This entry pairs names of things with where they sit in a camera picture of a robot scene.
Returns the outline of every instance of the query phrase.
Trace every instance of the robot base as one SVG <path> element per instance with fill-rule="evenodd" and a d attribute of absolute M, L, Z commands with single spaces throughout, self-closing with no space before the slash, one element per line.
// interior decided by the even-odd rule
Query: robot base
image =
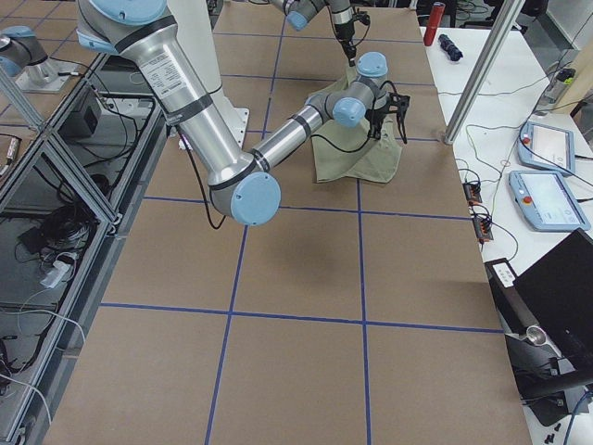
<path fill-rule="evenodd" d="M 60 62 L 58 60 L 54 60 L 54 63 L 56 64 L 58 72 L 73 72 L 78 68 L 76 63 Z M 55 94 L 62 90 L 69 78 L 70 76 L 57 76 L 57 78 L 52 82 L 45 85 L 40 85 L 34 83 L 31 80 L 29 73 L 25 70 L 17 78 L 17 85 L 19 86 L 20 90 L 25 93 Z"/>

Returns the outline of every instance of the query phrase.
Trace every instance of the green cloth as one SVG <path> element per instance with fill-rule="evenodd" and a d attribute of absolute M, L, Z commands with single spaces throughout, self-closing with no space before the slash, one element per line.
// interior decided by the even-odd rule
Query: green cloth
<path fill-rule="evenodd" d="M 356 76 L 356 69 L 348 67 L 344 77 L 312 95 L 345 90 Z M 334 181 L 344 176 L 376 183 L 391 181 L 396 174 L 401 155 L 401 146 L 396 142 L 393 133 L 391 116 L 385 117 L 381 139 L 370 139 L 366 146 L 356 153 L 342 153 L 320 137 L 312 137 L 317 182 Z M 336 121 L 328 121 L 315 134 L 326 137 L 343 150 L 351 151 L 364 143 L 368 131 L 369 122 L 362 119 L 354 128 L 343 127 Z"/>

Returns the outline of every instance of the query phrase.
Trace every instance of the red can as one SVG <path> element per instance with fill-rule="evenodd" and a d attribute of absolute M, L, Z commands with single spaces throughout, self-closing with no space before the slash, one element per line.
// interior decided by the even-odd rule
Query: red can
<path fill-rule="evenodd" d="M 441 2 L 434 2 L 433 9 L 430 11 L 428 18 L 428 25 L 426 25 L 426 32 L 424 33 L 424 46 L 433 44 L 436 36 L 436 30 L 441 23 L 443 13 L 445 12 L 445 4 Z"/>

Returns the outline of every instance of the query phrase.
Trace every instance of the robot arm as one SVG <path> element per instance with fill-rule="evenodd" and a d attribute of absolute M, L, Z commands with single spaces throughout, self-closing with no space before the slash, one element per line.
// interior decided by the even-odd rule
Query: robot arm
<path fill-rule="evenodd" d="M 11 26 L 0 32 L 0 65 L 17 76 L 25 67 L 33 83 L 43 85 L 57 78 L 57 68 L 47 57 L 35 33 L 26 26 Z"/>
<path fill-rule="evenodd" d="M 271 3 L 284 12 L 288 23 L 297 31 L 304 29 L 325 6 L 328 6 L 335 38 L 342 45 L 348 64 L 351 67 L 355 65 L 356 46 L 352 42 L 354 23 L 360 21 L 368 27 L 371 19 L 366 12 L 355 11 L 350 0 L 271 0 Z"/>
<path fill-rule="evenodd" d="M 166 0 L 79 0 L 79 41 L 88 48 L 133 61 L 161 104 L 208 169 L 210 198 L 238 222 L 268 221 L 280 205 L 280 187 L 269 170 L 329 119 L 355 126 L 387 94 L 386 61 L 361 58 L 359 76 L 345 92 L 317 95 L 276 132 L 247 153 L 235 141 L 177 39 Z"/>

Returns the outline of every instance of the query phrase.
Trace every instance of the robot label sticker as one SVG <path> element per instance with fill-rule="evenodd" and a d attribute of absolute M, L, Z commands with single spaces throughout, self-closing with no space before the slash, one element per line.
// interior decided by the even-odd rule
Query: robot label sticker
<path fill-rule="evenodd" d="M 185 79 L 168 54 L 161 53 L 140 66 L 158 97 L 164 99 L 185 88 Z"/>

